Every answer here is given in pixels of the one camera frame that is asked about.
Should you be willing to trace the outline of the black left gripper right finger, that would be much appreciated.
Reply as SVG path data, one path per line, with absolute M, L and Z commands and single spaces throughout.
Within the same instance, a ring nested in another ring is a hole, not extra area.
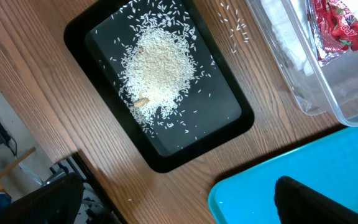
M 282 224 L 358 224 L 358 213 L 289 176 L 276 181 L 274 202 Z

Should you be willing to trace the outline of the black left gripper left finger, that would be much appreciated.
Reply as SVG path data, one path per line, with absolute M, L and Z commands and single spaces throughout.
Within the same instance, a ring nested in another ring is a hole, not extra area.
M 81 177 L 69 173 L 0 209 L 0 223 L 73 223 L 83 192 Z

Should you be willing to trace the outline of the red sauce packet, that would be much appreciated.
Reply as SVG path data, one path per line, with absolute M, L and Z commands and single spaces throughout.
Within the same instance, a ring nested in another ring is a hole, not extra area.
M 358 50 L 358 19 L 342 0 L 307 0 L 307 16 L 321 65 Z

